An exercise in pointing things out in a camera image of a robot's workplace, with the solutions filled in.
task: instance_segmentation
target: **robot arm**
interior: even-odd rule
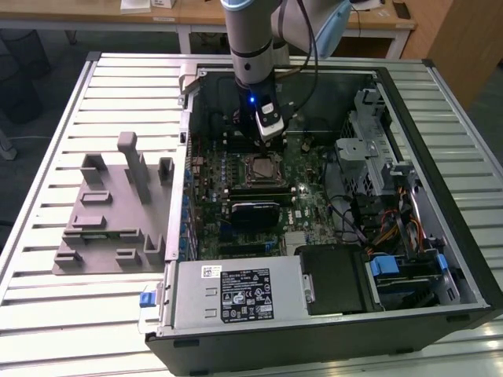
[[[311,43],[305,17],[298,0],[221,1],[240,92],[241,128],[258,129],[262,141],[268,141],[283,132],[292,113],[277,101],[273,37],[308,52]],[[309,0],[306,11],[318,56],[330,56],[349,19],[349,0]]]

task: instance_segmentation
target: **barcode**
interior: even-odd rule
[[[220,277],[221,271],[222,271],[221,265],[203,265],[201,267],[201,277],[203,279],[218,278]]]

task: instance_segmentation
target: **wooden table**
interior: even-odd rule
[[[0,0],[0,27],[95,31],[174,31],[180,50],[190,53],[193,32],[226,32],[219,0],[177,0],[173,9],[120,14],[120,0]],[[397,17],[391,0],[369,12],[351,14],[346,37],[389,38],[388,58],[400,58],[413,20]]]

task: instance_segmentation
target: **gray 3d printed holder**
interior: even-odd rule
[[[173,160],[147,166],[134,132],[117,148],[127,165],[86,155],[84,181],[54,259],[53,273],[154,273],[164,270]]]

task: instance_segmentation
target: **black trash bin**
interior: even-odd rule
[[[50,72],[46,51],[36,30],[2,29],[0,38],[30,79]]]
[[[0,108],[12,123],[26,123],[42,113],[33,83],[10,55],[0,55]]]

